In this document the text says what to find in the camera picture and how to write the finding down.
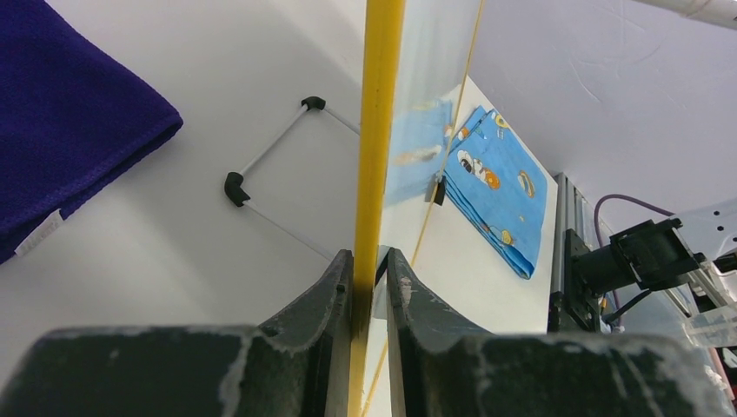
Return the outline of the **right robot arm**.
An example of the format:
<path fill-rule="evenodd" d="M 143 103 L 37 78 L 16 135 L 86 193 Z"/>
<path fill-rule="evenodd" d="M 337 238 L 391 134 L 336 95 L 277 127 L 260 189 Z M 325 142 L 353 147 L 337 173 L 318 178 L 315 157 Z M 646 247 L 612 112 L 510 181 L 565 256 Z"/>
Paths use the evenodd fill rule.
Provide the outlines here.
<path fill-rule="evenodd" d="M 609 244 L 571 255 L 572 277 L 595 296 L 636 284 L 661 291 L 706 261 L 736 250 L 736 199 L 646 221 L 609 238 Z"/>

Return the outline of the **yellow framed whiteboard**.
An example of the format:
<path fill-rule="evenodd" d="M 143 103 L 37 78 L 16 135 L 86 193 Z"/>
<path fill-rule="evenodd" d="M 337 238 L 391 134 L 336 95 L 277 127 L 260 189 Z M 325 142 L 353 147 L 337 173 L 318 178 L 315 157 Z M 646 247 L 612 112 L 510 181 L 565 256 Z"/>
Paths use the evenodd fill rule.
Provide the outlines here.
<path fill-rule="evenodd" d="M 366 4 L 349 404 L 369 413 L 388 355 L 388 252 L 415 256 L 457 131 L 484 4 Z"/>

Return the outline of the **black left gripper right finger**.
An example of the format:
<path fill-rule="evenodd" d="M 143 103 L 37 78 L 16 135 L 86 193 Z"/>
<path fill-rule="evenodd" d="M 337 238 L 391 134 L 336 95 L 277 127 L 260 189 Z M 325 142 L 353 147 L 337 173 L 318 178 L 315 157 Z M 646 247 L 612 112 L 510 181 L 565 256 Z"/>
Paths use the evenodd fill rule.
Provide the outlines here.
<path fill-rule="evenodd" d="M 498 335 L 387 259 L 395 416 L 723 416 L 699 357 L 660 336 Z"/>

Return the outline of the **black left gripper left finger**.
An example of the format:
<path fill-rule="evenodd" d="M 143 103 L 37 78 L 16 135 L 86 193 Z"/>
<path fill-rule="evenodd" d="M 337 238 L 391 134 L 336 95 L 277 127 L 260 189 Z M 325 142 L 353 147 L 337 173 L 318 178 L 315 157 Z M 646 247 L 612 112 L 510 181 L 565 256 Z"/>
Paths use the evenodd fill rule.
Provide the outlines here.
<path fill-rule="evenodd" d="M 63 328 L 1 392 L 4 416 L 344 416 L 354 258 L 259 325 Z"/>

